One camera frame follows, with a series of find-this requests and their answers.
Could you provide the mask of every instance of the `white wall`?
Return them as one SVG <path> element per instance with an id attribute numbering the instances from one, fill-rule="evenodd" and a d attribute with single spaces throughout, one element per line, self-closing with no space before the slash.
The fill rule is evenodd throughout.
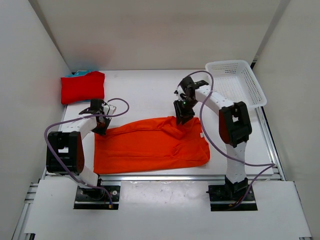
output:
<path id="1" fill-rule="evenodd" d="M 320 239 L 320 1 L 291 0 L 254 67 L 288 180 Z"/>
<path id="2" fill-rule="evenodd" d="M 38 0 L 72 71 L 251 63 L 281 0 Z"/>
<path id="3" fill-rule="evenodd" d="M 27 0 L 0 0 L 0 239 L 15 230 L 45 167 L 45 127 L 62 117 L 70 71 Z"/>

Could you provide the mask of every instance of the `fabric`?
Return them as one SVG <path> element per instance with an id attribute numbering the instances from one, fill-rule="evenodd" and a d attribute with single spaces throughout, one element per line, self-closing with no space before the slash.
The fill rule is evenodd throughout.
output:
<path id="1" fill-rule="evenodd" d="M 68 74 L 65 77 L 66 78 L 74 78 L 74 77 L 79 77 L 79 76 L 84 76 L 88 73 L 93 72 L 92 70 L 86 70 L 86 71 L 77 71 L 75 74 Z"/>
<path id="2" fill-rule="evenodd" d="M 90 99 L 104 99 L 105 74 L 92 71 L 84 76 L 61 78 L 61 103 L 71 104 Z"/>
<path id="3" fill-rule="evenodd" d="M 94 136 L 94 172 L 118 174 L 191 168 L 210 159 L 209 145 L 194 117 L 184 125 L 160 117 L 107 129 Z"/>

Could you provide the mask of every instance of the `black mounting plate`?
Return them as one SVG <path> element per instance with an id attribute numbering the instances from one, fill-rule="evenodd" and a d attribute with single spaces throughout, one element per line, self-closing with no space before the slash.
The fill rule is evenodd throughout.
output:
<path id="1" fill-rule="evenodd" d="M 118 210 L 120 189 L 119 185 L 102 185 L 111 195 L 113 209 L 109 208 L 108 196 L 103 196 L 101 199 L 92 199 L 90 196 L 83 194 L 82 189 L 78 186 L 76 189 L 73 209 L 94 209 L 94 210 Z"/>
<path id="2" fill-rule="evenodd" d="M 250 189 L 248 195 L 242 201 L 242 203 L 234 208 L 229 206 L 235 202 L 234 199 L 228 198 L 225 192 L 225 185 L 209 185 L 209 198 L 210 198 L 210 207 L 211 212 L 217 211 L 257 211 L 257 204 L 255 193 L 253 189 Z"/>

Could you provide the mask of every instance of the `orange shirt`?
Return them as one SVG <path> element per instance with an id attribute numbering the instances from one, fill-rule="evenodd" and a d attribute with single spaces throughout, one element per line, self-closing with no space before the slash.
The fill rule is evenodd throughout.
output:
<path id="1" fill-rule="evenodd" d="M 210 150 L 201 133 L 197 117 L 178 126 L 169 116 L 108 129 L 105 136 L 95 134 L 93 171 L 118 174 L 204 165 Z"/>

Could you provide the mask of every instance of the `plastic basket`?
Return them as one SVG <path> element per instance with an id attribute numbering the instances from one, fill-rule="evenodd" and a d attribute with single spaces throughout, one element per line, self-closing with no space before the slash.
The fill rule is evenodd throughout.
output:
<path id="1" fill-rule="evenodd" d="M 248 109 L 262 107 L 267 99 L 255 74 L 244 60 L 214 61 L 205 65 L 213 75 L 214 91 L 237 103 L 245 102 Z"/>

